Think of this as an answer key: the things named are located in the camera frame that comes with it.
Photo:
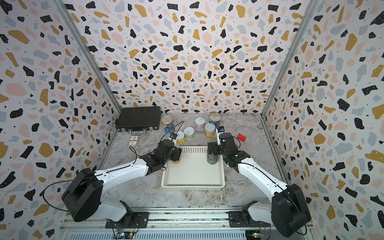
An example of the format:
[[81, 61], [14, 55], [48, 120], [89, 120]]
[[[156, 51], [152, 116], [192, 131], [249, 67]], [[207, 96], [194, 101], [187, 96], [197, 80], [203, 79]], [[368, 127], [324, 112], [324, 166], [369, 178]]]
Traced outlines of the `dark tomato tin can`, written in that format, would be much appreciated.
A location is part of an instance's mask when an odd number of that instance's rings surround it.
[[219, 161], [220, 151], [213, 146], [208, 146], [207, 149], [207, 162], [211, 165], [216, 164]]

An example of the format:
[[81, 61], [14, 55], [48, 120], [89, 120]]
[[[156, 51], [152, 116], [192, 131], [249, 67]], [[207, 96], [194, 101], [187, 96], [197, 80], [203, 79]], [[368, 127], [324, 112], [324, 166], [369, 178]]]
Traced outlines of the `light green small can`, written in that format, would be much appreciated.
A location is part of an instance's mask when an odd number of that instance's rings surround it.
[[192, 127], [186, 127], [184, 129], [185, 139], [193, 140], [195, 137], [195, 129]]

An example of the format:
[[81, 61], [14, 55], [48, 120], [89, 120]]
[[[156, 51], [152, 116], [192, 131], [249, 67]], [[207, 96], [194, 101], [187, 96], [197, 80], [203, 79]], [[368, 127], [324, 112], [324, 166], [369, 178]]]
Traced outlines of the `right aluminium corner post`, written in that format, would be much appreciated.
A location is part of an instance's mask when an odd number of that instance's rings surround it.
[[318, 0], [309, 1], [309, 5], [308, 5], [308, 7], [304, 13], [304, 16], [303, 16], [303, 20], [302, 20], [302, 22], [298, 28], [297, 34], [294, 37], [292, 45], [291, 45], [291, 47], [290, 47], [290, 49], [286, 55], [286, 58], [282, 64], [280, 72], [277, 76], [277, 80], [275, 81], [274, 86], [272, 87], [270, 95], [266, 101], [265, 107], [263, 108], [263, 111], [261, 113], [262, 119], [264, 119], [264, 117], [267, 115], [268, 109], [273, 103], [274, 96], [277, 93], [278, 88], [279, 88], [280, 84], [282, 83], [283, 78], [286, 74], [286, 71], [288, 70], [290, 63], [291, 63], [296, 51], [299, 48], [301, 38], [303, 37], [304, 32], [306, 31], [308, 24], [310, 23], [311, 17], [315, 12], [318, 3], [319, 3]]

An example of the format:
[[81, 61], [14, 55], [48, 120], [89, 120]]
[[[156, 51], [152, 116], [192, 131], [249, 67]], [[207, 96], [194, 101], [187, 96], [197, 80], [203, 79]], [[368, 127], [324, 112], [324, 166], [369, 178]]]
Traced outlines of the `red rectangular block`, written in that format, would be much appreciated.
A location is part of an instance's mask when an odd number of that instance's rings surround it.
[[238, 134], [237, 139], [244, 143], [247, 138], [244, 135], [242, 135], [242, 134]]

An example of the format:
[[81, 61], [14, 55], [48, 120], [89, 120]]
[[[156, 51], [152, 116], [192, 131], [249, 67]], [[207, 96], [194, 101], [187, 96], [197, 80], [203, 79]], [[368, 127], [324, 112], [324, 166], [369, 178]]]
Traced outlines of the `green peach can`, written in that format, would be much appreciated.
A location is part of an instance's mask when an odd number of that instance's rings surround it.
[[216, 126], [212, 123], [207, 123], [204, 127], [205, 137], [212, 139], [215, 136]]

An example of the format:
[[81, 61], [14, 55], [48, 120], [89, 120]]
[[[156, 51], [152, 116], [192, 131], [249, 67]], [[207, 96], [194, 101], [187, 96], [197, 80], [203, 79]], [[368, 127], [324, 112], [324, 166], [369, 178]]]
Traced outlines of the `left aluminium corner post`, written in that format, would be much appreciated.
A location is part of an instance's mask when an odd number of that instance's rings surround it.
[[102, 74], [102, 71], [98, 67], [97, 63], [95, 62], [93, 56], [91, 55], [91, 52], [88, 49], [87, 44], [84, 42], [78, 28], [76, 27], [71, 15], [68, 13], [68, 10], [64, 4], [63, 1], [57, 1], [52, 0], [53, 5], [55, 6], [57, 12], [59, 13], [60, 17], [63, 19], [65, 25], [67, 26], [67, 29], [72, 34], [75, 42], [77, 43], [79, 50], [82, 52], [83, 56], [85, 57], [87, 63], [89, 64], [92, 71], [96, 74], [101, 86], [105, 90], [106, 95], [110, 99], [112, 106], [118, 115], [121, 113], [120, 105], [118, 104], [118, 101], [116, 100], [114, 94], [112, 93], [112, 90], [107, 83], [104, 75]]

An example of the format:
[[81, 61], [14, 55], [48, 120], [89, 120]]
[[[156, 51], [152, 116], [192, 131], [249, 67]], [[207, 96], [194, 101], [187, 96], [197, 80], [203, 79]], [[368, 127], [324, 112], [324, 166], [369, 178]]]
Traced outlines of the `pink small can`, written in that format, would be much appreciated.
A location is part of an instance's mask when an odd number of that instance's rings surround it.
[[205, 128], [206, 121], [203, 117], [195, 119], [195, 127], [197, 131], [202, 131]]

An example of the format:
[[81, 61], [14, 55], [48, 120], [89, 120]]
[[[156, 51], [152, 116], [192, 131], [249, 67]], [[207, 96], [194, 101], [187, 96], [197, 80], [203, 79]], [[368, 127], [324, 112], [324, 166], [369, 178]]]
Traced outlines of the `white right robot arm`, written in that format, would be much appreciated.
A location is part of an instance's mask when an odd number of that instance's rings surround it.
[[230, 212], [235, 227], [255, 227], [265, 223], [289, 238], [311, 221], [302, 189], [296, 184], [280, 181], [260, 167], [251, 155], [237, 147], [231, 133], [220, 133], [216, 142], [209, 142], [208, 154], [222, 157], [228, 167], [249, 179], [270, 201], [269, 204], [252, 201], [241, 211]]

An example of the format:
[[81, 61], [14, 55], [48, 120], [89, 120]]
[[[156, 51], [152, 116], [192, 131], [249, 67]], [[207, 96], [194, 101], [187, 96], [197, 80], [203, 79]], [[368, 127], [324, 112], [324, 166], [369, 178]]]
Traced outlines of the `tall yellow orange can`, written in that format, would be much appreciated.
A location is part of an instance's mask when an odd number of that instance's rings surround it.
[[173, 149], [171, 151], [171, 157], [170, 157], [170, 160], [174, 163], [174, 164], [177, 164], [179, 163], [181, 160], [181, 153], [182, 153], [182, 149], [180, 148], [180, 146], [178, 144], [175, 144], [173, 146]]

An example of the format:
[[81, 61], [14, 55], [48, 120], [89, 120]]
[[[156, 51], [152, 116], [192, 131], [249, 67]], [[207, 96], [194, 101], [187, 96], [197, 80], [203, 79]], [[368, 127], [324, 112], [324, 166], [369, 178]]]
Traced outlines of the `black briefcase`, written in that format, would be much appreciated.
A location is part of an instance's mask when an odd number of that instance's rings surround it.
[[161, 118], [160, 107], [123, 108], [117, 120], [119, 132], [158, 130]]

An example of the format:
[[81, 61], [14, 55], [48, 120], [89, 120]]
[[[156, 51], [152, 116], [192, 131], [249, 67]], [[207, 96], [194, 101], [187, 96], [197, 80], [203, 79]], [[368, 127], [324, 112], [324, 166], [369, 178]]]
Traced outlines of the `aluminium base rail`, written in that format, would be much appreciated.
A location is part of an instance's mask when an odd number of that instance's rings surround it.
[[241, 222], [240, 206], [134, 208], [126, 228], [109, 229], [106, 220], [76, 223], [67, 217], [58, 240], [283, 240], [274, 225]]

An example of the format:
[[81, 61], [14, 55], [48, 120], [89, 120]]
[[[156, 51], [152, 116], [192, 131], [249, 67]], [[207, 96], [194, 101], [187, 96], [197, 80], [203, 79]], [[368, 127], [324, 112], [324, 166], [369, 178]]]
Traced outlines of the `blue tin can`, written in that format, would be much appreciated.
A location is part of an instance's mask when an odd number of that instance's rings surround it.
[[209, 123], [213, 124], [216, 128], [220, 126], [221, 116], [217, 113], [210, 114]]
[[165, 134], [171, 134], [175, 131], [174, 119], [170, 115], [165, 115], [161, 118], [161, 123]]

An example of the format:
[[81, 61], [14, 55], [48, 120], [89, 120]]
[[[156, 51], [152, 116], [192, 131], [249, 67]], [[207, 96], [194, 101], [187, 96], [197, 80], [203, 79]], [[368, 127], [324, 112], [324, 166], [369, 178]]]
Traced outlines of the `aluminium corner post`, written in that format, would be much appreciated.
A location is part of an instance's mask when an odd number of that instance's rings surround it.
[[277, 76], [277, 80], [275, 81], [274, 86], [272, 87], [270, 95], [266, 101], [265, 107], [263, 108], [263, 111], [261, 113], [262, 119], [264, 119], [264, 117], [267, 115], [268, 109], [273, 103], [274, 96], [277, 93], [278, 88], [279, 88], [280, 84], [282, 83], [283, 78], [286, 74], [286, 71], [288, 70], [290, 63], [291, 63], [296, 51], [299, 48], [301, 38], [303, 37], [304, 32], [306, 31], [308, 24], [310, 23], [311, 17], [315, 12], [318, 3], [319, 3], [318, 0], [309, 1], [309, 5], [308, 5], [308, 7], [304, 13], [304, 16], [303, 16], [303, 20], [302, 20], [302, 22], [298, 28], [297, 34], [294, 37], [292, 45], [291, 45], [291, 47], [290, 47], [290, 49], [286, 55], [286, 58], [282, 64], [280, 72]]
[[107, 83], [104, 75], [102, 74], [102, 71], [98, 67], [97, 63], [95, 62], [93, 56], [91, 55], [91, 52], [88, 49], [87, 44], [84, 42], [78, 28], [76, 27], [71, 15], [68, 13], [68, 10], [64, 4], [63, 1], [57, 1], [52, 0], [53, 5], [55, 6], [57, 12], [59, 13], [60, 17], [63, 19], [65, 25], [67, 26], [67, 29], [72, 34], [75, 42], [77, 43], [79, 50], [82, 52], [83, 56], [85, 57], [87, 63], [89, 64], [92, 71], [96, 74], [101, 86], [105, 90], [106, 95], [110, 99], [112, 106], [118, 115], [121, 113], [120, 105], [118, 104], [118, 101], [116, 100], [114, 94], [112, 93], [112, 90]]

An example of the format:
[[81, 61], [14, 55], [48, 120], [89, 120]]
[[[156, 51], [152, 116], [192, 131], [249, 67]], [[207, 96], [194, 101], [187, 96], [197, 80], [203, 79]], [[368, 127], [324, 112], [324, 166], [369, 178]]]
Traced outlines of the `white plastic basket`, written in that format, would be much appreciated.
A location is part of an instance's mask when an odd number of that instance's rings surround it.
[[207, 162], [207, 146], [182, 146], [180, 162], [169, 161], [161, 186], [173, 191], [220, 191], [225, 187], [223, 159]]

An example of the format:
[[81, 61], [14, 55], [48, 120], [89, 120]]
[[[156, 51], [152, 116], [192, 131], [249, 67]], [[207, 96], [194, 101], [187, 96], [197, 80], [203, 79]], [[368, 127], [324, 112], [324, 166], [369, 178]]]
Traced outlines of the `yellow pineapple small can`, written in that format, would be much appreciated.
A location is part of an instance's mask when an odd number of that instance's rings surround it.
[[177, 144], [183, 145], [185, 143], [185, 133], [183, 131], [177, 132], [177, 138], [176, 138]]

